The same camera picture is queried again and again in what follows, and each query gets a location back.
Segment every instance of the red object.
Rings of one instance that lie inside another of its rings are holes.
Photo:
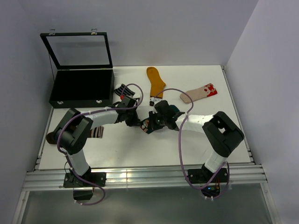
[[[211,91],[206,97],[210,97],[210,96],[213,96],[213,95],[217,94],[217,90],[214,88],[212,83],[209,83],[208,85],[205,85],[205,87],[207,87]]]

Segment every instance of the white wall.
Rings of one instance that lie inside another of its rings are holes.
[[[35,165],[53,80],[47,51],[17,0],[0,1],[0,223],[10,223]]]
[[[259,0],[227,64],[249,146],[285,224],[299,220],[298,9],[298,0]]]
[[[225,65],[257,0],[19,0],[38,32],[107,32],[114,66]]]

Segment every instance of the black box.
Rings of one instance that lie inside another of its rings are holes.
[[[49,99],[54,108],[112,105],[114,73],[107,33],[43,33],[40,36],[57,67]]]

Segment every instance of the black mounting bracket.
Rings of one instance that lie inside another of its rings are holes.
[[[207,179],[207,176],[204,175],[204,169],[189,169],[188,170],[188,178],[191,183],[207,183],[209,179]],[[228,181],[228,172],[226,168],[221,168],[221,170],[218,172],[216,177],[212,180],[212,182],[215,182],[215,180],[219,178],[220,183],[226,183]]]
[[[93,182],[100,187],[104,187],[106,183],[105,172],[92,172],[89,182]],[[92,185],[80,181],[72,172],[66,173],[64,176],[64,188],[82,188],[93,187]]]

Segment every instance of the box lid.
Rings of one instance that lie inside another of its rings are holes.
[[[58,70],[112,68],[107,33],[42,33]]]

